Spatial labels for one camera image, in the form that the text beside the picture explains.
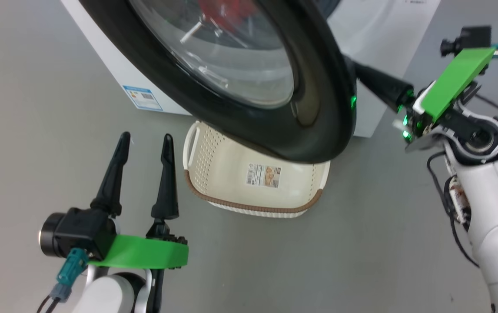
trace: camera lens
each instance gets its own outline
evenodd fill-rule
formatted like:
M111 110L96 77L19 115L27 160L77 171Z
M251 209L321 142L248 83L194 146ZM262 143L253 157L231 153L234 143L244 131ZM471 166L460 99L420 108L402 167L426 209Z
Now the camera lens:
M39 231L39 246L46 256L66 257L60 250L56 238L54 238L54 232L64 216L65 214L63 213L50 214Z

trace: white laundry basket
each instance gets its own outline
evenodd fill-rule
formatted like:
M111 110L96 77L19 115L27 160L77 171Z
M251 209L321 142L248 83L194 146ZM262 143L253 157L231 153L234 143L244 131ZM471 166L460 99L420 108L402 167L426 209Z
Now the white laundry basket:
M330 169L291 163L244 147L195 122L183 145L191 191L213 206L255 216L300 216L319 200Z

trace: washing machine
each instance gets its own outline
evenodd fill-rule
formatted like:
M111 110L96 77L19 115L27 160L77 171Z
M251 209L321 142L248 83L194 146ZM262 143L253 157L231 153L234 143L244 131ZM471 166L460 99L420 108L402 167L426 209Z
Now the washing machine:
M138 109L309 163L372 136L386 108L352 61L402 77L439 0L62 2Z

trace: blue and white sticker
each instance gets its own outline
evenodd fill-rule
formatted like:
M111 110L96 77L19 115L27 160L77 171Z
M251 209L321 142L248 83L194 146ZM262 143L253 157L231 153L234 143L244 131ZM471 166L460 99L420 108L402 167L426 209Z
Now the blue and white sticker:
M152 111L163 111L162 107L156 101L156 98L149 89L123 86L127 95L130 97L131 101L135 103L135 106L139 109L152 110Z

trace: green led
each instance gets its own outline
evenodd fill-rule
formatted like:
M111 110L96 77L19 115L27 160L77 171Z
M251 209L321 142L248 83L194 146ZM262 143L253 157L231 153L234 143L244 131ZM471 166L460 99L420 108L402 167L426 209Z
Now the green led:
M355 103L357 102L357 96L353 96L351 102L352 102L351 103L352 109L355 109Z

